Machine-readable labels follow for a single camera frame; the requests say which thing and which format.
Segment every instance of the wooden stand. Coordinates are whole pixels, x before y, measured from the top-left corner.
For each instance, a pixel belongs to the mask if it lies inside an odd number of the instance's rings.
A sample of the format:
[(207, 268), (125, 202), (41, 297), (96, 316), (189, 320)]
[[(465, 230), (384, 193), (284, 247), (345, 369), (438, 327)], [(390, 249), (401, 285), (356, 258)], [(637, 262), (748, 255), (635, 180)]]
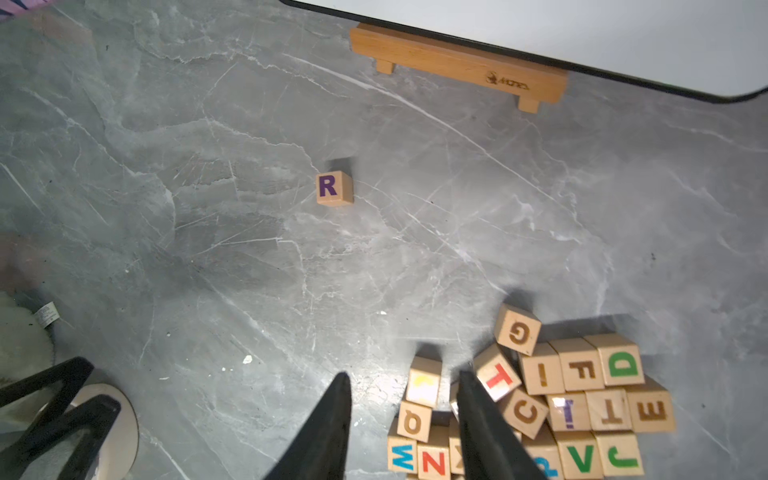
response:
[(565, 70), (360, 24), (349, 33), (355, 53), (376, 59), (376, 70), (391, 74), (395, 64), (469, 81), (518, 95), (518, 108), (536, 113), (539, 102), (557, 103), (565, 91)]

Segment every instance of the red letter n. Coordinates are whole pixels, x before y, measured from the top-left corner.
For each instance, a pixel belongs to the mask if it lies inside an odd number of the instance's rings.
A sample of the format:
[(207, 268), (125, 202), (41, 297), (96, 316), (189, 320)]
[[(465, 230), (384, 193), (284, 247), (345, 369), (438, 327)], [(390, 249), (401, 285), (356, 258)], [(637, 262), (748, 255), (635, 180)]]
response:
[(422, 452), (422, 465), (424, 465), (424, 473), (429, 471), (429, 464), (432, 464), (432, 467), (435, 469), (436, 472), (438, 472), (440, 475), (445, 475), (445, 453), (440, 452), (440, 463), (438, 464), (435, 462), (435, 459), (428, 453), (428, 452)]

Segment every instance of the wooden stand leg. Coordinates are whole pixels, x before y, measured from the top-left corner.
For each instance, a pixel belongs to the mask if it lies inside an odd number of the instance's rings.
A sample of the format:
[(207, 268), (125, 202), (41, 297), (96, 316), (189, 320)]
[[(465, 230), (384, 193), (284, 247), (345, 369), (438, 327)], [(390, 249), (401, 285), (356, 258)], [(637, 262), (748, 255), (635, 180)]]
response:
[(395, 70), (395, 64), (391, 61), (376, 59), (376, 71), (391, 75)]
[(533, 98), (520, 97), (518, 101), (518, 108), (520, 111), (524, 111), (527, 114), (534, 114), (538, 112), (538, 100)]

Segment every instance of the letter r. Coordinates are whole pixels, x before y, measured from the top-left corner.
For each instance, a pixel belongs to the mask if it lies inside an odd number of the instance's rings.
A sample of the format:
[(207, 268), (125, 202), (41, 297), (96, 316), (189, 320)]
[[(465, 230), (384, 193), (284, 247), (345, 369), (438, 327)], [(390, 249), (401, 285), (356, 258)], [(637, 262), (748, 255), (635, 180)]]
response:
[(336, 195), (336, 189), (333, 188), (333, 185), (336, 183), (336, 177), (333, 175), (323, 175), (318, 181), (321, 197), (326, 196), (326, 190), (328, 190), (329, 195)]

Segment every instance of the letter block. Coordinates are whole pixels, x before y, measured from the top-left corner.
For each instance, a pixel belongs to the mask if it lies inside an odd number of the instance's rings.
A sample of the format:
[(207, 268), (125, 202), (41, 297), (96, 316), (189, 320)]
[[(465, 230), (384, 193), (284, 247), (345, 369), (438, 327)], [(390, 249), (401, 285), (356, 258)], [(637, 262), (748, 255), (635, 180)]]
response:
[(547, 395), (549, 425), (555, 432), (578, 432), (590, 429), (587, 396), (583, 392)]
[(520, 370), (529, 395), (565, 393), (560, 356), (549, 343), (537, 343), (531, 356), (520, 356)]
[(453, 382), (451, 384), (448, 402), (451, 404), (453, 415), (458, 419), (458, 382)]
[(473, 363), (475, 374), (494, 402), (523, 383), (495, 343), (476, 356)]
[(451, 464), (448, 427), (433, 425), (426, 443), (416, 445), (421, 480), (449, 480)]
[(584, 394), (587, 396), (589, 421), (593, 430), (632, 430), (626, 390), (591, 390)]
[(406, 400), (434, 409), (437, 406), (441, 371), (442, 362), (414, 357), (408, 374)]
[(525, 355), (533, 353), (541, 322), (533, 313), (505, 303), (498, 310), (494, 336), (496, 341)]
[(649, 376), (645, 384), (626, 386), (632, 429), (636, 433), (674, 432), (672, 396)]
[(397, 435), (397, 419), (392, 421), (386, 436), (387, 468), (393, 472), (416, 473), (416, 440)]
[(645, 475), (637, 435), (632, 432), (595, 433), (600, 460), (607, 476)]
[(603, 478), (598, 441), (590, 432), (555, 432), (566, 480)]
[(403, 400), (398, 414), (397, 434), (409, 439), (426, 442), (429, 439), (429, 423), (432, 409), (418, 403)]
[(462, 454), (462, 436), (458, 431), (458, 420), (451, 417), (448, 424), (449, 458), (451, 473), (464, 475), (464, 455)]
[(584, 337), (598, 349), (606, 386), (636, 385), (645, 382), (640, 349), (618, 333)]
[(547, 419), (549, 408), (520, 387), (498, 403), (504, 420), (530, 439), (535, 439), (541, 424)]
[(552, 340), (549, 344), (560, 356), (566, 392), (605, 388), (600, 356), (587, 340)]
[(328, 207), (352, 205), (355, 201), (352, 178), (342, 171), (317, 174), (317, 203)]
[(523, 447), (547, 478), (563, 480), (563, 467), (560, 463), (558, 444), (552, 432), (544, 425), (535, 439), (523, 439)]

